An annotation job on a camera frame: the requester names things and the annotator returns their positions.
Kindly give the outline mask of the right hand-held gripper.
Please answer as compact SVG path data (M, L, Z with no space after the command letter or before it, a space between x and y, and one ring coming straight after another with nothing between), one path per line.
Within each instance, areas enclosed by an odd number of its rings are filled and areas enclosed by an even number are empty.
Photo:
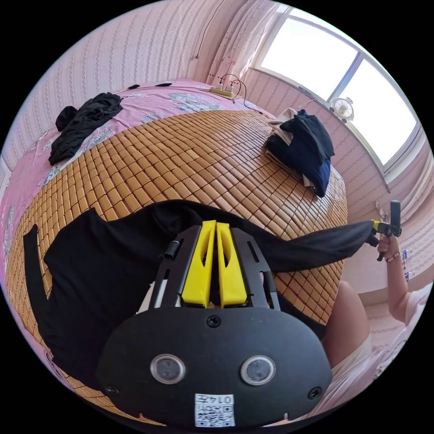
M372 220L372 223L373 223L373 229L375 230L375 234L380 236L380 238L378 238L378 242L383 235L385 236L394 235L396 238L398 238L401 234L401 229L399 227L394 227L391 226L390 224L383 223L377 220ZM383 261L383 258L379 254L377 257L377 261L378 262Z

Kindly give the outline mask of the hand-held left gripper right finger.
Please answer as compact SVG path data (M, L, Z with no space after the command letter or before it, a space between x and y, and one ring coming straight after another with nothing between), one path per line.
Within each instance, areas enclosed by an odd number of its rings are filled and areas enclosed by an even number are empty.
M226 223L217 223L217 255L220 307L241 306L247 293L231 229Z

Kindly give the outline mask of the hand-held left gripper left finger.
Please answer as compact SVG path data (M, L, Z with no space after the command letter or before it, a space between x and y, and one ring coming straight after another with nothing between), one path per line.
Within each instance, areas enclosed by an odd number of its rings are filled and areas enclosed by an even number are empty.
M200 229L181 295L185 305L208 307L216 223L204 221Z

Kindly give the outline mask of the person's right hand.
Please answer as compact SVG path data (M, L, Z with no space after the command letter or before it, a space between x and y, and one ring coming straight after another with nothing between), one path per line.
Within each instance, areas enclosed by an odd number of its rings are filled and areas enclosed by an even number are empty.
M394 235L383 235L378 242L377 250L386 262L391 262L401 256L401 250Z

